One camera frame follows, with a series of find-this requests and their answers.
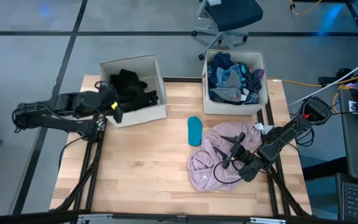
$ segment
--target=pink cloth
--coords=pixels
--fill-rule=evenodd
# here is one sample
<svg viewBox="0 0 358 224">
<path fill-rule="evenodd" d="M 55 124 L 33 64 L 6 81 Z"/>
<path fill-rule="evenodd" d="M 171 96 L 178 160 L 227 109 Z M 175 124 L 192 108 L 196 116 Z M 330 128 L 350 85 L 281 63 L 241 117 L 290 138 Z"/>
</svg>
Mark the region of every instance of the pink cloth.
<svg viewBox="0 0 358 224">
<path fill-rule="evenodd" d="M 209 190 L 231 190 L 234 184 L 219 183 L 212 173 L 214 166 L 222 161 L 222 156 L 213 148 L 214 146 L 230 156 L 232 143 L 227 142 L 221 136 L 234 137 L 241 132 L 246 134 L 242 142 L 245 149 L 252 149 L 260 144 L 260 131 L 254 127 L 255 122 L 228 122 L 221 123 L 203 136 L 201 147 L 197 147 L 188 163 L 190 182 L 199 191 Z M 240 168 L 243 163 L 236 161 L 236 167 Z M 238 171 L 230 166 L 225 170 L 219 165 L 216 168 L 216 177 L 223 182 L 231 182 L 239 177 Z"/>
</svg>

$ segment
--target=cardboard box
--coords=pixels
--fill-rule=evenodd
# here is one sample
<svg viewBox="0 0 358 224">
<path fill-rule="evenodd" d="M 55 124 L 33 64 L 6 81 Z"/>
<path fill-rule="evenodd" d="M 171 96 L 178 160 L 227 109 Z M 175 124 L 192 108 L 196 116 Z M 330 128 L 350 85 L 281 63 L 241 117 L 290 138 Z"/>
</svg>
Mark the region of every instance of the cardboard box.
<svg viewBox="0 0 358 224">
<path fill-rule="evenodd" d="M 264 69 L 265 74 L 260 79 L 262 89 L 259 91 L 259 103 L 254 105 L 232 105 L 229 103 L 217 103 L 209 97 L 208 91 L 208 62 L 213 61 L 215 55 L 219 52 L 229 53 L 232 62 L 243 62 L 248 65 L 250 71 L 256 69 Z M 208 50 L 203 69 L 203 109 L 204 114 L 231 114 L 231 115 L 254 115 L 258 110 L 262 109 L 268 101 L 269 94 L 266 86 L 266 69 L 261 52 L 258 51 L 224 51 L 224 50 Z"/>
<path fill-rule="evenodd" d="M 159 104 L 124 113 L 122 122 L 119 124 L 115 122 L 112 116 L 107 116 L 107 119 L 110 120 L 115 127 L 120 128 L 166 118 L 167 96 L 165 95 L 164 82 L 160 75 L 155 56 L 146 55 L 100 63 L 101 79 L 108 81 L 110 75 L 119 74 L 121 69 L 136 72 L 139 80 L 147 83 L 145 92 L 150 92 L 152 90 L 157 91 Z"/>
</svg>

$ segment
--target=blue sponge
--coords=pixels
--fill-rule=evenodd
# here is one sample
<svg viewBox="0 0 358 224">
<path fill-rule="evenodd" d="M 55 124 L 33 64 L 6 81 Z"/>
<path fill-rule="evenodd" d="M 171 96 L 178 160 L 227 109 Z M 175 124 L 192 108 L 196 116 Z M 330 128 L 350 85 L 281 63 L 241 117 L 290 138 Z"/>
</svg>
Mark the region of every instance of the blue sponge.
<svg viewBox="0 0 358 224">
<path fill-rule="evenodd" d="M 203 124 L 201 120 L 194 116 L 190 117 L 187 121 L 188 134 L 189 134 L 189 145 L 199 146 L 201 144 L 201 138 L 203 135 Z"/>
</svg>

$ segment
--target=white cable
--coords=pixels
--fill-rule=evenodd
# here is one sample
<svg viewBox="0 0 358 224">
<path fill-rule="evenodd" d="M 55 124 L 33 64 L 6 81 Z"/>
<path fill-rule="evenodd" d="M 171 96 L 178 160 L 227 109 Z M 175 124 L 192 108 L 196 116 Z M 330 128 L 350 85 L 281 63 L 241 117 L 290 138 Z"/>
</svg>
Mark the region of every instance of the white cable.
<svg viewBox="0 0 358 224">
<path fill-rule="evenodd" d="M 307 95 L 307 96 L 303 97 L 303 98 L 302 98 L 302 99 L 300 99 L 300 100 L 296 100 L 295 102 L 290 103 L 288 106 L 292 106 L 292 105 L 294 105 L 294 104 L 296 104 L 296 103 L 299 103 L 299 102 L 301 102 L 302 100 L 304 100 L 304 99 L 306 99 L 306 98 L 308 98 L 308 97 L 310 97 L 310 96 L 313 96 L 314 94 L 316 94 L 316 93 L 318 93 L 318 92 L 320 92 L 320 91 L 323 91 L 323 90 L 327 89 L 328 87 L 330 87 L 330 86 L 332 86 L 332 85 L 335 85 L 337 82 L 342 81 L 343 79 L 345 79 L 346 77 L 348 77 L 350 74 L 354 73 L 356 70 L 358 70 L 358 67 L 357 67 L 357 68 L 355 68 L 355 69 L 353 69 L 353 71 L 349 72 L 348 74 L 346 74 L 346 75 L 345 75 L 345 76 L 343 76 L 342 78 L 340 78 L 340 79 L 336 80 L 335 82 L 333 82 L 333 83 L 331 83 L 331 84 L 327 85 L 327 86 L 326 86 L 326 87 L 324 87 L 324 88 L 321 88 L 321 89 L 319 89 L 319 90 L 315 91 L 314 93 L 311 93 L 311 94 L 309 94 L 309 95 Z"/>
</svg>

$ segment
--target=gray floor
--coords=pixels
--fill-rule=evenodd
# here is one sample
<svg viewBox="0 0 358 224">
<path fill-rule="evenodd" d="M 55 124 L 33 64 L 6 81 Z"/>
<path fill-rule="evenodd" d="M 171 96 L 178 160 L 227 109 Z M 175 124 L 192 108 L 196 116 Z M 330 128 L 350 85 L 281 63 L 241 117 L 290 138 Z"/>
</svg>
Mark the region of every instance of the gray floor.
<svg viewBox="0 0 358 224">
<path fill-rule="evenodd" d="M 252 32 L 357 32 L 344 4 L 321 3 L 296 16 L 287 0 L 258 0 L 264 18 L 241 30 Z M 81 0 L 0 0 L 0 30 L 72 30 Z M 297 3 L 297 11 L 310 7 Z M 206 20 L 195 18 L 196 0 L 89 0 L 80 31 L 191 31 Z M 358 13 L 358 0 L 354 4 Z M 200 77 L 197 55 L 212 37 L 103 36 L 77 37 L 63 79 L 61 93 L 78 91 L 83 75 L 99 73 L 99 62 L 155 54 L 165 77 Z M 11 212 L 36 130 L 14 134 L 11 111 L 20 102 L 46 100 L 57 77 L 69 37 L 0 36 L 0 215 Z M 358 65 L 358 37 L 249 37 L 246 44 L 231 37 L 236 50 L 260 50 L 269 77 L 316 83 L 320 76 L 334 76 L 339 68 Z M 215 49 L 226 49 L 216 45 Z M 287 101 L 316 89 L 285 83 Z M 318 96 L 332 101 L 335 89 Z M 293 113 L 296 106 L 290 108 Z M 300 148 L 303 166 L 344 155 L 340 117 L 317 127 L 312 147 Z M 24 212 L 47 211 L 57 178 L 60 149 L 67 134 L 49 130 Z M 313 186 L 308 187 L 313 194 Z"/>
</svg>

